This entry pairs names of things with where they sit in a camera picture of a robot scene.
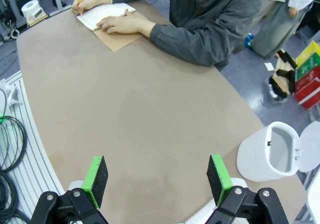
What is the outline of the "person's left hand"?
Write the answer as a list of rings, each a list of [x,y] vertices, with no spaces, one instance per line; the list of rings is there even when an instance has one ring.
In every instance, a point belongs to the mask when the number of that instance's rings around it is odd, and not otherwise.
[[[108,16],[97,23],[97,27],[100,27],[102,31],[106,31],[109,34],[141,33],[146,37],[150,37],[154,26],[154,22],[130,13],[127,9],[125,10],[124,16]]]

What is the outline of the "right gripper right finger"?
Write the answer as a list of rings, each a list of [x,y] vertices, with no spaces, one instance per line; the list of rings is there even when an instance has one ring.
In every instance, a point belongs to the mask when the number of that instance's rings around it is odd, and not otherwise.
[[[255,193],[234,185],[220,155],[210,156],[206,174],[216,203],[207,224],[231,224],[235,218],[246,219],[250,224],[288,222],[274,189],[262,188]]]

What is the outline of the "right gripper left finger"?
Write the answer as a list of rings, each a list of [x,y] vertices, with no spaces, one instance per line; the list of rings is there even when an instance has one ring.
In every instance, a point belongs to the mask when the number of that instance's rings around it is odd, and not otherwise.
[[[40,195],[32,224],[106,224],[101,208],[108,180],[108,169],[103,156],[95,156],[79,188],[58,195],[47,191]]]

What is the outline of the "person's right hand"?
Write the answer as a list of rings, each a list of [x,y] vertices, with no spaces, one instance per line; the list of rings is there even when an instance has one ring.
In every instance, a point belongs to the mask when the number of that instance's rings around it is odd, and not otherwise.
[[[80,15],[101,4],[111,4],[112,0],[74,0],[71,5],[72,13]]]

